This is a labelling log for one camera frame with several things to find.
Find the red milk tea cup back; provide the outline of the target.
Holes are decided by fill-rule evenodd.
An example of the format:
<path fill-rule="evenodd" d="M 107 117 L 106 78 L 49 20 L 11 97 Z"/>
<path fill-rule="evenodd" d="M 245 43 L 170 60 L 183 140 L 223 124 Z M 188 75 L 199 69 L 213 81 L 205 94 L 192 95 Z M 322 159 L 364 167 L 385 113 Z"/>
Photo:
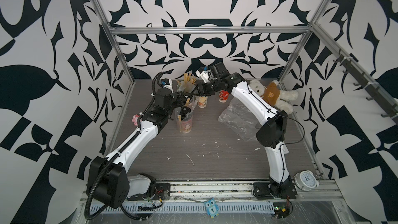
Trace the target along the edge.
<path fill-rule="evenodd" d="M 219 91 L 219 101 L 220 101 L 221 103 L 225 103 L 225 102 L 228 100 L 229 95 L 230 95 L 230 94 L 228 93 L 227 90 L 221 90 L 221 91 Z"/>

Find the red milk tea cup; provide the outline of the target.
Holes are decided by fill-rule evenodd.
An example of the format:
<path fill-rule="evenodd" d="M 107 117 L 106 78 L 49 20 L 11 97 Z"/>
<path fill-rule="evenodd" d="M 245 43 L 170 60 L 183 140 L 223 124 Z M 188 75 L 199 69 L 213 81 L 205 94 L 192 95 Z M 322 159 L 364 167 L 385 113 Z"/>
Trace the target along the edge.
<path fill-rule="evenodd" d="M 181 121 L 183 121 L 184 119 L 187 118 L 187 116 L 191 113 L 191 108 L 187 107 L 187 106 L 183 106 L 180 109 L 180 112 L 178 115 L 181 115 Z"/>
<path fill-rule="evenodd" d="M 187 116 L 187 118 L 181 122 L 179 122 L 177 119 L 177 126 L 179 128 L 180 133 L 183 133 L 183 134 L 190 133 L 192 130 L 192 126 L 193 126 L 193 114 L 190 113 Z"/>
<path fill-rule="evenodd" d="M 228 93 L 227 90 L 221 90 L 221 91 L 219 91 L 219 101 L 220 101 L 221 103 L 225 103 L 225 102 L 228 100 L 229 95 L 230 95 L 230 94 Z"/>

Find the clear plastic bag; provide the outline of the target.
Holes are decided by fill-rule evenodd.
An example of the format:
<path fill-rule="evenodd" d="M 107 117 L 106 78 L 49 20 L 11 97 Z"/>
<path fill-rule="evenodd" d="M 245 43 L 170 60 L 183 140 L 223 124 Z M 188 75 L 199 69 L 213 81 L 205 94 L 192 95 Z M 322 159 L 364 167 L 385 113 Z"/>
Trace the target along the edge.
<path fill-rule="evenodd" d="M 238 99 L 233 98 L 218 121 L 232 129 L 244 141 L 258 141 L 256 133 L 262 127 L 254 114 Z"/>
<path fill-rule="evenodd" d="M 193 127 L 193 111 L 197 106 L 198 99 L 187 92 L 178 92 L 178 96 L 181 97 L 182 106 L 175 109 L 177 127 L 180 133 L 188 134 Z"/>

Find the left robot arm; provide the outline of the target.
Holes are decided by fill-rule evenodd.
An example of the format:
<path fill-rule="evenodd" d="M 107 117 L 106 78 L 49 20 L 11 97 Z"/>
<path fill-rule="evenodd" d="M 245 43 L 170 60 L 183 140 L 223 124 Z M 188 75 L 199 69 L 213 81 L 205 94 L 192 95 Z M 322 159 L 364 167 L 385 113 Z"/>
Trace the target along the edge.
<path fill-rule="evenodd" d="M 114 151 L 105 157 L 96 157 L 90 164 L 87 182 L 86 220 L 96 218 L 107 207 L 119 208 L 130 197 L 151 199 L 155 194 L 155 179 L 138 174 L 128 178 L 127 173 L 147 144 L 167 125 L 176 108 L 185 107 L 192 99 L 187 92 L 172 92 L 161 88 L 153 94 L 148 109 L 140 115 L 137 128 Z"/>

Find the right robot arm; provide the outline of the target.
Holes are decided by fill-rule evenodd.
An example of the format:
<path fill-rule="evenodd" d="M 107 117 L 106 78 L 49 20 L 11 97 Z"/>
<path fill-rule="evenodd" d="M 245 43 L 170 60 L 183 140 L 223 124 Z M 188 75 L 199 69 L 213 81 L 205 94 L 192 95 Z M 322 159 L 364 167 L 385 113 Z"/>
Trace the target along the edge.
<path fill-rule="evenodd" d="M 195 75 L 200 81 L 193 90 L 194 95 L 211 96 L 222 90 L 227 91 L 240 100 L 257 118 L 261 128 L 256 133 L 256 138 L 266 150 L 271 187 L 279 192 L 286 190 L 291 184 L 286 163 L 286 154 L 289 150 L 285 144 L 288 115 L 267 104 L 241 74 L 231 74 L 223 63 L 200 67 Z"/>

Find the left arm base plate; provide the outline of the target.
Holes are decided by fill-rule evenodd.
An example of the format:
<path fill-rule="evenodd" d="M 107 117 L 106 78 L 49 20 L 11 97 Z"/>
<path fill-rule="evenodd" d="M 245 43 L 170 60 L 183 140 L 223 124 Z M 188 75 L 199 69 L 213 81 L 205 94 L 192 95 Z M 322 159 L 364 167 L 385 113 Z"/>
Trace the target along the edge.
<path fill-rule="evenodd" d="M 170 198 L 171 184 L 170 183 L 153 183 L 149 186 L 149 189 L 146 193 L 141 195 L 134 195 L 128 197 L 128 201 L 145 201 L 145 200 L 154 200 L 157 201 L 159 199 L 168 200 Z"/>

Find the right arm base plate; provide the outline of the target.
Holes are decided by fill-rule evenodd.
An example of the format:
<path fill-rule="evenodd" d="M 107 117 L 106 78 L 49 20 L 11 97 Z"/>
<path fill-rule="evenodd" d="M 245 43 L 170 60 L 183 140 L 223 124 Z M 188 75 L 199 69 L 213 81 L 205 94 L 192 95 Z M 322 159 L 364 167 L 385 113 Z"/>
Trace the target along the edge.
<path fill-rule="evenodd" d="M 268 199 L 296 199 L 296 189 L 291 181 L 278 183 L 254 183 L 253 195 L 259 200 Z"/>

